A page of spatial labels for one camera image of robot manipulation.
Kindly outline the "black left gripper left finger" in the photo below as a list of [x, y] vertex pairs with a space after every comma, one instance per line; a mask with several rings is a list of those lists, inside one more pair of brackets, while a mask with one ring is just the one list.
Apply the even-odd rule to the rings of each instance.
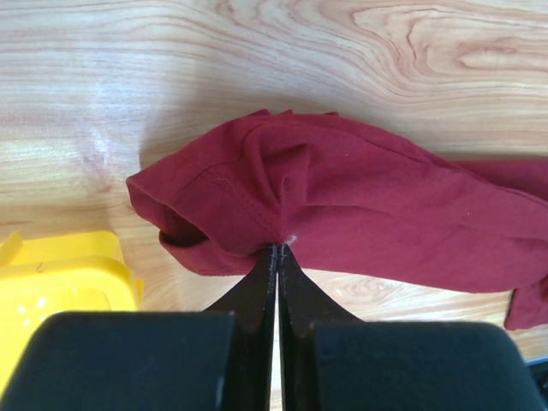
[[35, 332], [4, 410], [266, 410], [277, 248], [194, 313], [68, 312]]

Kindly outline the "dark red t-shirt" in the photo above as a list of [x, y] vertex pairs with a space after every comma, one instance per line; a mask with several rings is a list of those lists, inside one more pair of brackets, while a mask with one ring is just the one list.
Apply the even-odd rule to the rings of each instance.
[[246, 273], [268, 244], [306, 268], [510, 291], [504, 325], [547, 321], [547, 162], [449, 161], [335, 113], [261, 110], [127, 180], [190, 271]]

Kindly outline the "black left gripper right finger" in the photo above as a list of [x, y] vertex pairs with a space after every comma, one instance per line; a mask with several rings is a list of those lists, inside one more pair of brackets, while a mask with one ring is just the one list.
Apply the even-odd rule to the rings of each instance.
[[287, 410], [539, 410], [512, 340], [487, 323], [366, 322], [278, 255]]

